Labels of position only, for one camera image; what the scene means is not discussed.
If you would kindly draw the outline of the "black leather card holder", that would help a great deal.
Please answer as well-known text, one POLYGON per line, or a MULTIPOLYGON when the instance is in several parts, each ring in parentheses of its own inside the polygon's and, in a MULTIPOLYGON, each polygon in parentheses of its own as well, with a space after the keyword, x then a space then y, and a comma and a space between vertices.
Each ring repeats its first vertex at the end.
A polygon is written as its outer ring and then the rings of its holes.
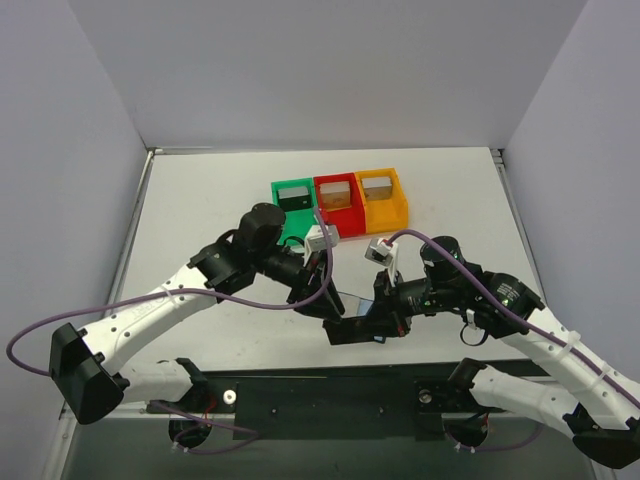
POLYGON ((373 301, 346 292, 338 293, 345 312, 340 323, 339 344, 357 344, 375 342, 385 344, 386 337, 374 334, 370 326, 365 325, 365 317, 373 305, 373 301))

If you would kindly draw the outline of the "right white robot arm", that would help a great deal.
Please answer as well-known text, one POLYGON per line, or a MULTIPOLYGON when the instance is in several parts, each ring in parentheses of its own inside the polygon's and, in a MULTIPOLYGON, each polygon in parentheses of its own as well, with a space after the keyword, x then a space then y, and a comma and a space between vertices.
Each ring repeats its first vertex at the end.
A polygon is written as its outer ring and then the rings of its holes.
POLYGON ((465 358, 441 398, 457 408, 499 409, 542 423, 611 469, 638 461, 638 382, 587 348, 580 334, 568 330, 516 277, 466 261, 455 238, 426 241, 420 258, 424 278, 405 281, 399 273, 383 270, 365 314, 324 321, 330 343, 382 343, 407 335, 418 315, 457 314, 465 326, 528 357, 555 383, 544 386, 465 358))

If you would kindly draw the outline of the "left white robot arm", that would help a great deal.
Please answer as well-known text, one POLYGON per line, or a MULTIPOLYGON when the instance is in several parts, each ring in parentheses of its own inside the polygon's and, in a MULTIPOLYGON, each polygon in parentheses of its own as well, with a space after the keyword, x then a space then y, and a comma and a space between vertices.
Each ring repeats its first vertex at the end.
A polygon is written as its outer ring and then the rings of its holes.
POLYGON ((188 359, 134 364, 145 346, 183 320, 224 301, 242 304, 238 292, 263 275, 289 288, 283 304, 306 316, 339 319, 344 313, 332 283, 335 226, 320 211, 304 237, 305 253, 280 244, 284 211, 258 203, 237 228, 203 247, 149 294, 123 302, 110 316, 80 329, 69 323, 51 339, 49 375, 81 425, 95 423, 123 403, 180 403, 206 388, 188 359))

